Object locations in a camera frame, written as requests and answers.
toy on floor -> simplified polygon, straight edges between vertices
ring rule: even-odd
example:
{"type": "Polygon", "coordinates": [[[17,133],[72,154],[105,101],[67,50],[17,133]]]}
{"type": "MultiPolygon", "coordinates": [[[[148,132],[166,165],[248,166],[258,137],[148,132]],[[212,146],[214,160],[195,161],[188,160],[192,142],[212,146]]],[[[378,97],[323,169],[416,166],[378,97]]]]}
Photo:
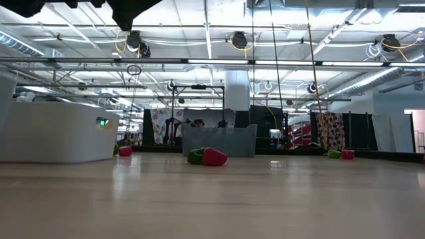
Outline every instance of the toy on floor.
{"type": "Polygon", "coordinates": [[[113,155],[117,155],[117,153],[118,153],[119,150],[120,150],[120,146],[117,143],[115,143],[114,154],[113,155]]]}
{"type": "Polygon", "coordinates": [[[343,159],[348,159],[348,160],[354,159],[354,150],[343,149],[341,155],[343,159]]]}
{"type": "Polygon", "coordinates": [[[337,151],[337,150],[333,150],[330,149],[327,153],[326,153],[327,157],[330,159],[339,159],[341,156],[341,152],[337,151]]]}
{"type": "Polygon", "coordinates": [[[118,154],[121,156],[121,157],[128,157],[128,156],[131,156],[131,154],[133,153],[133,149],[131,148],[131,146],[123,146],[123,147],[120,147],[120,150],[119,150],[119,152],[118,152],[118,154]]]}
{"type": "Polygon", "coordinates": [[[227,155],[213,148],[193,149],[187,155],[187,162],[204,166],[222,166],[227,161],[227,155]]]}
{"type": "Polygon", "coordinates": [[[204,154],[205,148],[192,149],[187,155],[187,162],[190,164],[202,164],[202,156],[204,154]]]}

rope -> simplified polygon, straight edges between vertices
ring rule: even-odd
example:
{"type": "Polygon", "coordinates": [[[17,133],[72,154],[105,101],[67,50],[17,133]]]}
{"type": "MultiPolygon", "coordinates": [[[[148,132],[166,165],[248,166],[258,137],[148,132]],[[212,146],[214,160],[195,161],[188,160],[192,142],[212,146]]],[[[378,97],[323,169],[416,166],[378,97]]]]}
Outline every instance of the rope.
{"type": "Polygon", "coordinates": [[[319,105],[319,113],[320,113],[320,128],[323,136],[323,147],[327,149],[327,134],[325,129],[325,122],[323,119],[323,114],[321,111],[320,101],[319,101],[319,88],[317,87],[317,76],[316,76],[316,67],[314,63],[314,53],[313,53],[313,40],[311,37],[311,25],[309,20],[309,13],[308,13],[308,0],[305,0],[305,12],[307,13],[307,28],[308,28],[308,35],[310,40],[310,52],[311,52],[311,64],[313,66],[313,75],[314,75],[314,86],[316,87],[316,100],[317,104],[319,105]]]}
{"type": "MultiPolygon", "coordinates": [[[[272,2],[268,1],[269,8],[270,8],[270,16],[273,19],[273,12],[272,12],[272,2]]],[[[272,32],[273,32],[273,43],[274,43],[274,57],[276,59],[276,73],[278,74],[278,88],[279,88],[279,100],[280,100],[280,111],[283,114],[284,113],[284,103],[282,102],[282,91],[280,90],[280,76],[279,76],[279,65],[278,65],[278,50],[276,48],[276,36],[274,34],[274,24],[272,20],[272,32]]]]}

hanging fabric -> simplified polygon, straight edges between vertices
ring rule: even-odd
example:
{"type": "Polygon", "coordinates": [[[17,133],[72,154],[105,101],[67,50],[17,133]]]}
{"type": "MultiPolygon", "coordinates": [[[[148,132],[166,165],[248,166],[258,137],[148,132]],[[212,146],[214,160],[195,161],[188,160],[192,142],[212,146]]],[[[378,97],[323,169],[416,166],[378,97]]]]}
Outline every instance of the hanging fabric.
{"type": "MultiPolygon", "coordinates": [[[[343,115],[336,114],[332,112],[322,113],[324,130],[317,130],[317,138],[320,144],[324,145],[323,132],[325,132],[327,148],[342,150],[345,148],[345,133],[344,133],[344,123],[343,115]]],[[[315,114],[317,128],[320,128],[320,117],[321,114],[315,114]]]]}

black object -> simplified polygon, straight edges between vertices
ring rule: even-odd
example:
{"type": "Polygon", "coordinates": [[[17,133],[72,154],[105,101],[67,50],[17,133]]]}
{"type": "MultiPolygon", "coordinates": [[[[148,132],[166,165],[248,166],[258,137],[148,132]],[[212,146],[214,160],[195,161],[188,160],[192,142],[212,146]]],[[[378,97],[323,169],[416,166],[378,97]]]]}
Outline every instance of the black object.
{"type": "Polygon", "coordinates": [[[140,57],[151,57],[151,50],[149,46],[141,40],[139,31],[130,32],[127,37],[127,45],[132,49],[139,49],[140,47],[140,57]]]}
{"type": "MultiPolygon", "coordinates": [[[[86,83],[80,82],[78,83],[79,86],[85,86],[86,83]]],[[[87,87],[78,87],[79,90],[87,90],[87,87]]]]}
{"type": "Polygon", "coordinates": [[[310,94],[313,94],[313,93],[315,93],[316,92],[316,86],[314,85],[314,83],[311,83],[309,86],[308,86],[308,88],[307,88],[307,91],[310,93],[310,94]]]}
{"type": "MultiPolygon", "coordinates": [[[[401,46],[400,42],[396,39],[396,36],[394,34],[384,34],[384,39],[382,42],[393,47],[401,46]]],[[[391,48],[384,45],[382,45],[382,47],[383,47],[382,49],[385,50],[386,52],[393,52],[397,50],[396,48],[391,48]]]]}
{"type": "Polygon", "coordinates": [[[244,32],[234,32],[234,35],[232,37],[232,44],[237,49],[245,49],[246,45],[248,44],[248,41],[246,40],[245,33],[244,32]]]}
{"type": "Polygon", "coordinates": [[[161,0],[0,0],[0,5],[23,17],[32,17],[41,11],[45,3],[66,3],[70,8],[75,9],[78,2],[91,2],[96,8],[108,2],[112,8],[112,18],[120,29],[130,31],[133,20],[161,0]]]}

red and green toy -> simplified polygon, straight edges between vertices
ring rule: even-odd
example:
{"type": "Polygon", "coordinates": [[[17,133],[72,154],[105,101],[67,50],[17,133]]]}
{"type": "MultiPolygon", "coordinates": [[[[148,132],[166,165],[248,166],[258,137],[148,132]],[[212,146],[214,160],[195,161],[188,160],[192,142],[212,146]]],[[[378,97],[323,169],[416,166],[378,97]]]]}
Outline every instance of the red and green toy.
{"type": "Polygon", "coordinates": [[[187,155],[187,162],[196,165],[222,166],[226,161],[227,155],[225,153],[210,147],[192,149],[187,155]]]}

